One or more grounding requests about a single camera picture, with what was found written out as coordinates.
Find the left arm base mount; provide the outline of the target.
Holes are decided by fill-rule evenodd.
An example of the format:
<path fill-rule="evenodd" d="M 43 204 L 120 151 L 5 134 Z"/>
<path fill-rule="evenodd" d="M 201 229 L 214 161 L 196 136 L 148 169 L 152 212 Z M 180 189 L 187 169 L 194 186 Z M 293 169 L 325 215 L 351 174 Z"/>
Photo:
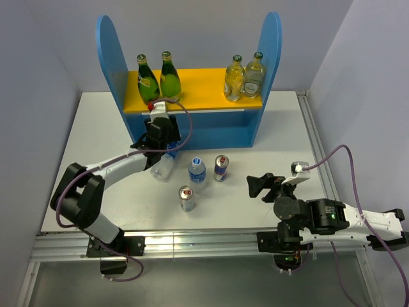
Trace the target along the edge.
<path fill-rule="evenodd" d="M 118 250 L 108 245 L 108 251 L 97 239 L 90 239 L 86 251 L 87 258 L 98 258 L 100 260 L 100 272 L 104 275 L 118 276 L 122 275 L 130 260 L 128 256 L 143 256 L 145 248 L 145 237 L 143 236 L 125 236 L 122 245 Z"/>

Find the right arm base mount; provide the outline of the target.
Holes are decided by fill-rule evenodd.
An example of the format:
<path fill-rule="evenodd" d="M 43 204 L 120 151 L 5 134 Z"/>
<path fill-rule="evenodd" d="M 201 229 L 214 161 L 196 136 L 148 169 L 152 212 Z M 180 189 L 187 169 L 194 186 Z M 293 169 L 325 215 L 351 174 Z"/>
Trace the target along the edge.
<path fill-rule="evenodd" d="M 258 251 L 271 253 L 274 267 L 280 274 L 291 276 L 299 270 L 309 259 L 313 244 L 302 244 L 299 231 L 268 231 L 257 232 Z"/>

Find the green glass bottle back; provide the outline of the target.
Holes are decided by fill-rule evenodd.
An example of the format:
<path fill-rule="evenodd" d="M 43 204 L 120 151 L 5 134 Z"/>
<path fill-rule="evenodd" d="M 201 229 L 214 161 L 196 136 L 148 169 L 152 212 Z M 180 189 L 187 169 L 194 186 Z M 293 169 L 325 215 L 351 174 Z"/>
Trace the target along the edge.
<path fill-rule="evenodd" d="M 148 66 L 147 58 L 144 54 L 138 54 L 136 57 L 138 63 L 137 87 L 143 102 L 148 105 L 149 102 L 157 100 L 160 95 L 160 89 L 156 77 Z"/>

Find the green glass bottle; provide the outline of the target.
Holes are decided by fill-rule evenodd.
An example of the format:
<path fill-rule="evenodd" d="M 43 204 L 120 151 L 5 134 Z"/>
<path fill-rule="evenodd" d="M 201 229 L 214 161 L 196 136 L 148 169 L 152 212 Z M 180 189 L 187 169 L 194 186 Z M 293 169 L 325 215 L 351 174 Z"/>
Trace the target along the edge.
<path fill-rule="evenodd" d="M 179 101 L 181 94 L 181 81 L 175 69 L 169 51 L 162 53 L 162 70 L 160 75 L 160 89 L 165 98 Z"/>
<path fill-rule="evenodd" d="M 148 105 L 149 102 L 157 100 L 160 95 L 160 89 L 156 77 L 148 66 L 147 58 L 144 54 L 138 54 L 136 57 L 138 63 L 137 87 L 143 102 Z"/>

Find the green glass bottle front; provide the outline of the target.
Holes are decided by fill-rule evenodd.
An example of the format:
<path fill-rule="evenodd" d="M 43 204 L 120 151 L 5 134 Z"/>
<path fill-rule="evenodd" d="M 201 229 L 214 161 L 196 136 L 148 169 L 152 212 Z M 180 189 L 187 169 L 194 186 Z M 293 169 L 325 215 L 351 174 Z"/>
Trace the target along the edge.
<path fill-rule="evenodd" d="M 181 94 L 181 81 L 175 69 L 169 51 L 162 53 L 162 70 L 160 75 L 160 89 L 165 98 L 179 101 Z"/>

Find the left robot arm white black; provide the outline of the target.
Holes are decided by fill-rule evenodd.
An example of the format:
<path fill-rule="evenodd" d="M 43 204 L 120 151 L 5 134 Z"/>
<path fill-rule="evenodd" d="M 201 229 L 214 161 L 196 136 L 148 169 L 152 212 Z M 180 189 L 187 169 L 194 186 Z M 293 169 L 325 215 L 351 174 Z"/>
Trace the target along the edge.
<path fill-rule="evenodd" d="M 181 140 L 175 115 L 145 120 L 146 132 L 131 151 L 98 166 L 73 163 L 67 167 L 50 207 L 74 227 L 102 242 L 109 255 L 126 250 L 124 231 L 101 212 L 104 191 L 120 180 L 158 163 L 170 144 Z"/>

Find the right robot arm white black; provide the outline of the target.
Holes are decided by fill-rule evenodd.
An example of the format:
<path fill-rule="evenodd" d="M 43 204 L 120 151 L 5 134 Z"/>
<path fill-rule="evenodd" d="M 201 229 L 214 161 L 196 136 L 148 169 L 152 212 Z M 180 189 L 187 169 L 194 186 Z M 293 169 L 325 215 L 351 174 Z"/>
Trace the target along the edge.
<path fill-rule="evenodd" d="M 328 198 L 298 199 L 294 191 L 309 177 L 309 174 L 301 173 L 288 178 L 272 173 L 247 177 L 249 196 L 256 198 L 262 190 L 268 189 L 262 200 L 272 203 L 273 212 L 279 219 L 274 231 L 256 234 L 260 252 L 290 253 L 319 248 L 329 242 L 342 246 L 369 246 L 375 251 L 408 247 L 408 232 L 401 227 L 405 218 L 402 210 L 359 212 L 355 207 Z"/>

